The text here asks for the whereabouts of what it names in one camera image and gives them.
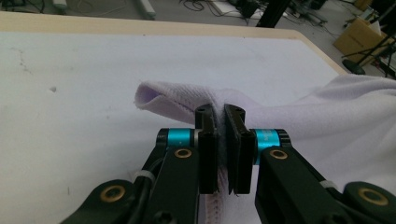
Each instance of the cardboard box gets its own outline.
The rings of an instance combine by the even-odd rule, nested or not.
[[[344,55],[356,53],[365,49],[374,48],[387,35],[382,33],[379,35],[370,27],[370,22],[357,18],[352,24],[345,29],[345,31],[335,40],[333,45],[339,49]],[[374,55],[384,50],[386,47],[379,48]],[[349,56],[348,59],[353,62],[358,62],[363,54],[355,54]],[[373,60],[373,57],[368,57],[361,65],[367,64]]]
[[[364,11],[373,3],[373,0],[356,0],[353,4],[356,8]]]

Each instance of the wrinkled fabric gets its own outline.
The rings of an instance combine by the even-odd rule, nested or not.
[[[137,89],[134,102],[140,109],[190,124],[196,107],[212,104],[220,133],[224,104],[240,106],[249,129],[286,130],[294,148],[341,191],[348,182],[365,181],[396,194],[396,81],[340,76],[282,106],[261,105],[235,90],[147,81]],[[225,151],[220,138],[219,193],[206,196],[206,223],[260,223],[254,206],[258,167],[249,195],[229,195]]]

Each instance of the equipment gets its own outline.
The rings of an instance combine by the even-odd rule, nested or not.
[[[198,195],[218,190],[218,133],[211,105],[195,109],[195,129],[161,129],[134,183],[113,180],[92,191],[62,223],[197,221]],[[262,223],[396,223],[396,197],[354,182],[341,194],[291,145],[284,130],[250,130],[245,111],[224,106],[229,192],[249,193],[260,165],[256,208]]]
[[[304,0],[301,3],[297,0],[291,0],[290,7],[294,10],[294,13],[298,15],[297,17],[306,16],[308,18],[317,18],[319,20],[319,25],[323,26],[324,23],[327,22],[326,18],[320,16],[314,9],[320,9],[324,1],[318,5],[312,6],[314,3],[316,3],[316,1],[313,0]]]
[[[390,9],[394,9],[396,8],[396,3],[393,4],[393,6]],[[388,13],[390,13],[391,10],[388,10],[388,12],[381,16],[380,18],[378,18],[378,20],[380,20],[381,18],[383,18],[384,16],[386,16]],[[366,72],[364,71],[364,69],[362,68],[362,63],[371,56],[374,56],[376,59],[379,58],[380,56],[383,56],[382,52],[379,52],[376,55],[373,55],[373,53],[380,49],[380,48],[384,48],[386,47],[386,49],[384,50],[385,52],[389,53],[389,61],[388,61],[388,69],[386,69],[386,73],[385,73],[385,77],[388,76],[388,72],[389,72],[389,66],[390,66],[390,60],[391,60],[391,55],[392,55],[392,48],[396,42],[396,40],[394,39],[394,36],[396,36],[396,23],[392,24],[388,27],[388,35],[386,37],[384,37],[384,39],[382,39],[377,45],[375,45],[375,47],[371,48],[371,49],[365,49],[359,52],[355,52],[355,53],[351,53],[348,55],[344,55],[343,58],[355,55],[355,54],[363,54],[364,56],[358,61],[358,62],[353,62],[349,59],[344,59],[343,60],[343,65],[344,67],[349,70],[351,73],[356,74],[356,75],[365,75]]]

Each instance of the metal stand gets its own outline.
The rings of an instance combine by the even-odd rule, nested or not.
[[[390,68],[390,63],[391,63],[391,60],[392,60],[392,54],[393,54],[393,52],[395,52],[395,47],[394,46],[395,46],[395,42],[393,41],[393,43],[391,45],[389,45],[388,49],[384,50],[385,53],[383,51],[382,53],[379,53],[377,56],[375,56],[375,58],[379,61],[379,66],[385,71],[385,77],[387,77],[388,74],[390,74],[393,77],[395,77],[394,73],[392,74],[390,72],[392,70]],[[379,58],[382,57],[382,56],[386,56],[386,55],[389,56],[388,57],[388,62],[387,63],[381,62]]]
[[[384,45],[384,43],[386,43],[390,38],[392,38],[394,35],[396,35],[396,25],[393,25],[390,28],[390,35],[388,35],[387,37],[385,37],[381,42],[379,42],[375,47],[373,47],[372,49],[366,49],[366,50],[362,50],[356,53],[352,53],[352,54],[348,54],[344,57],[348,57],[351,55],[355,55],[355,54],[363,54],[363,52],[365,51],[369,51],[367,54],[364,55],[364,57],[362,57],[357,63],[350,61],[349,59],[345,59],[343,60],[343,65],[344,67],[349,70],[351,73],[356,74],[356,75],[365,75],[365,71],[364,69],[361,67],[361,63],[364,62],[369,56],[374,56],[373,52],[376,51],[379,48],[385,47],[386,45]],[[393,41],[391,44],[388,45],[388,48],[391,48],[393,45],[395,44],[395,41]]]

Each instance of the cloth fold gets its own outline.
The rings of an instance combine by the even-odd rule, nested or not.
[[[224,131],[224,104],[247,112],[250,129],[285,129],[293,146],[340,189],[366,181],[396,194],[396,82],[380,77],[340,76],[292,104],[265,106],[240,91],[147,81],[134,102],[140,109],[194,123],[194,109],[212,104]],[[249,195],[228,195],[225,146],[219,145],[220,193],[206,196],[206,223],[260,223],[254,207],[257,167]]]

